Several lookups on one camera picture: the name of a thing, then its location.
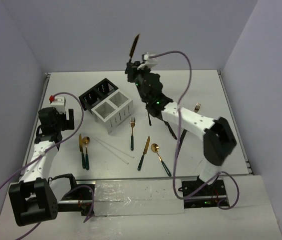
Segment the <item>gold fork green handle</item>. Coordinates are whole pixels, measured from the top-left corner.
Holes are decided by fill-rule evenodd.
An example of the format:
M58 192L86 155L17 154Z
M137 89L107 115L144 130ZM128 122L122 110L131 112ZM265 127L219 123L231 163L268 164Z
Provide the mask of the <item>gold fork green handle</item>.
M131 117L130 126L131 126L130 150L133 151L133 150L134 150L134 127L135 127L135 117Z
M194 112L198 112L200 110L200 107L201 107L201 104L200 103L197 103L195 108L194 108Z

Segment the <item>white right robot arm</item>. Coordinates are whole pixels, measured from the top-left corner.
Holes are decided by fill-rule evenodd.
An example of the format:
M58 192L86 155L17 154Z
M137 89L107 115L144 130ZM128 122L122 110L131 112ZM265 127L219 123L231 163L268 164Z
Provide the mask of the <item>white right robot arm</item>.
M139 61L129 61L126 64L125 74L128 82L136 85L149 115L176 124L203 142L205 163L199 174L201 181L198 183L198 190L202 195L210 195L216 187L211 178L219 172L225 159L237 145L229 122L223 117L213 119L186 108L178 111L177 103L162 93L160 75L151 73L151 70L141 66Z

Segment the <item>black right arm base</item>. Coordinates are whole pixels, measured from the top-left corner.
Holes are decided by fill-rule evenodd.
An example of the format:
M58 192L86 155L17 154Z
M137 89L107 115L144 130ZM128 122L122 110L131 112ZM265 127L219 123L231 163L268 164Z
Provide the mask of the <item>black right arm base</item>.
M182 193L185 197L201 185L202 183L198 180L182 181L178 193ZM185 209L229 207L227 192L222 179L216 180L212 185L205 186L189 200L183 200L183 202Z

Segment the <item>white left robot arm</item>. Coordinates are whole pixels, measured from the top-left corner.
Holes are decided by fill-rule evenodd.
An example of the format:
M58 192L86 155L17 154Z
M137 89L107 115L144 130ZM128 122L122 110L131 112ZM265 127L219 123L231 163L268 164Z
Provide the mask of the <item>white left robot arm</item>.
M24 175L8 190L16 224L20 227L54 220L58 214L57 198L48 183L52 162L62 142L62 131L74 130L74 110L46 107L38 112L40 125L36 129L34 152Z

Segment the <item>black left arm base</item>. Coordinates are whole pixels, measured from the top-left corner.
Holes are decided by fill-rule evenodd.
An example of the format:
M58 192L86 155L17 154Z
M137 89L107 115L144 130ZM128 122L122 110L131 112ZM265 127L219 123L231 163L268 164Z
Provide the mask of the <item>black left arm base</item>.
M49 177L48 183L57 199L60 213L77 212L88 219L94 215L94 181L76 180L73 174L66 173Z

